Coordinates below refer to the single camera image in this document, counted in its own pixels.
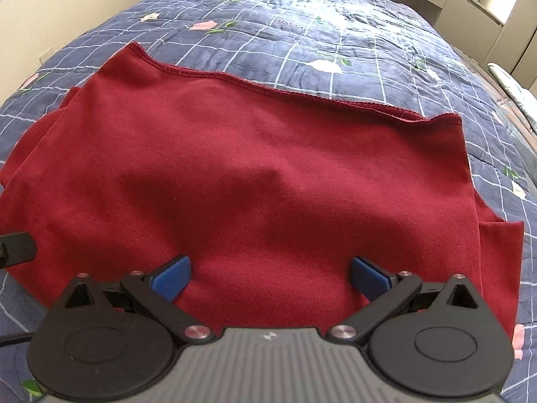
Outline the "dark red shirt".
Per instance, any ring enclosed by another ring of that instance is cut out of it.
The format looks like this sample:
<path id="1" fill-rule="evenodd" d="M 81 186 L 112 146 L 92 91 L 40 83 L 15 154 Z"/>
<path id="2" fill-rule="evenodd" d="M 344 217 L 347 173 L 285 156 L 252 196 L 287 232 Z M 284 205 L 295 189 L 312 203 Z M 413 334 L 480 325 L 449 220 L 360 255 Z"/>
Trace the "dark red shirt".
<path id="1" fill-rule="evenodd" d="M 33 124 L 1 170 L 11 276 L 51 306 L 78 273 L 186 255 L 177 304 L 213 328 L 326 329 L 363 305 L 355 257 L 469 277 L 515 328 L 523 223 L 472 185 L 461 119 L 284 92 L 122 48 Z"/>

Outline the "white teal floral pillow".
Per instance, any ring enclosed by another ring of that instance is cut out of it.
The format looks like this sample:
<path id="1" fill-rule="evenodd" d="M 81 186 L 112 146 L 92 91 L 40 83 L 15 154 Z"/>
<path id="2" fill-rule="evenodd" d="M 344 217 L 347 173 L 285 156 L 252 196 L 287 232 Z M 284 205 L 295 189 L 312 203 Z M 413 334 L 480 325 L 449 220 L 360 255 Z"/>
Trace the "white teal floral pillow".
<path id="1" fill-rule="evenodd" d="M 507 96 L 524 114 L 533 131 L 537 125 L 537 99 L 523 88 L 505 69 L 495 63 L 489 63 L 488 69 Z"/>

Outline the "blue plaid floral quilt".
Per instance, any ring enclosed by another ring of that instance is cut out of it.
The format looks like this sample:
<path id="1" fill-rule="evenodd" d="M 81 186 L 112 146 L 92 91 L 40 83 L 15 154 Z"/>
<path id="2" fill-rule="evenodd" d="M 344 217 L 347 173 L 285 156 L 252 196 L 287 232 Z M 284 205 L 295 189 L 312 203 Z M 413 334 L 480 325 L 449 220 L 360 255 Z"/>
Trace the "blue plaid floral quilt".
<path id="1" fill-rule="evenodd" d="M 535 401 L 536 157 L 425 19 L 390 0 L 138 0 L 59 49 L 5 100 L 2 157 L 72 86 L 133 41 L 166 63 L 289 91 L 385 103 L 426 117 L 458 113 L 474 186 L 499 216 L 525 225 L 516 358 L 503 395 Z"/>

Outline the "white wall socket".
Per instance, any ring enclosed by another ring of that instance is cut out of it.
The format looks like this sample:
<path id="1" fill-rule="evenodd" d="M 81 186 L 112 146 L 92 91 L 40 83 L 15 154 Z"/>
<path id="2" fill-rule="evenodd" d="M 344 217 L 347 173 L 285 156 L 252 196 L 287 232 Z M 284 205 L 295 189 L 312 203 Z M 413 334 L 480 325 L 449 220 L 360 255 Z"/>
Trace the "white wall socket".
<path id="1" fill-rule="evenodd" d="M 39 56 L 40 63 L 45 64 L 46 61 L 54 54 L 55 54 L 54 49 L 52 49 L 52 47 L 49 47 L 48 49 L 46 49 L 46 51 L 42 52 L 42 54 Z"/>

